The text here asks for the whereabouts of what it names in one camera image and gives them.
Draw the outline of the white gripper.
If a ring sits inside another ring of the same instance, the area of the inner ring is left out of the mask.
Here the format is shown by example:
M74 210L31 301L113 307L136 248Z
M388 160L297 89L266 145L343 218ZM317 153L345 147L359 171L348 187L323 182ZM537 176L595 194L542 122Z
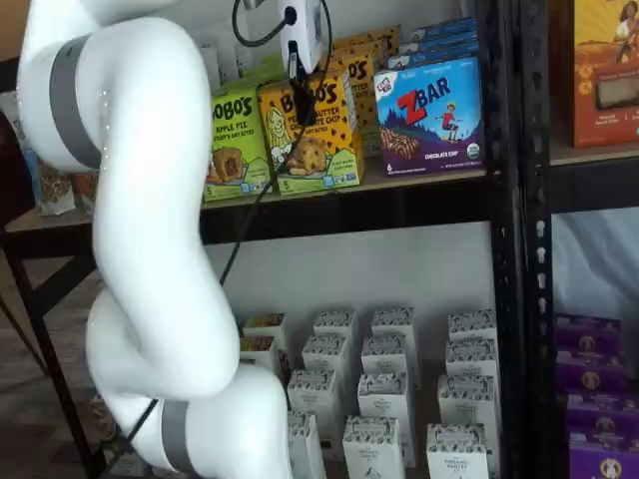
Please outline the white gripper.
M320 0L279 0L285 26L280 32L283 63L291 82L306 84L319 65L321 41Z

